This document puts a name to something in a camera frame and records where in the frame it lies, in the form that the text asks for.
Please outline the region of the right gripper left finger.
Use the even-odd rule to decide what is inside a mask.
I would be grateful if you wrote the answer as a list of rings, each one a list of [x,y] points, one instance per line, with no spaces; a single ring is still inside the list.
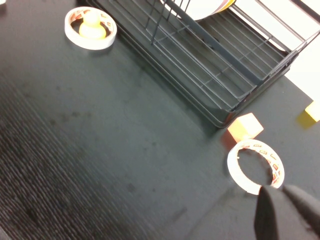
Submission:
[[[278,211],[282,202],[281,193],[271,186],[259,190],[254,216],[254,232],[257,240],[280,240]]]

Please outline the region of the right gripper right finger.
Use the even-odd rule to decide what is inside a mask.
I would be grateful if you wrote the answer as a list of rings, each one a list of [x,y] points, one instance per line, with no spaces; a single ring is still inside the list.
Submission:
[[[275,239],[318,240],[320,201],[295,185],[275,190]]]

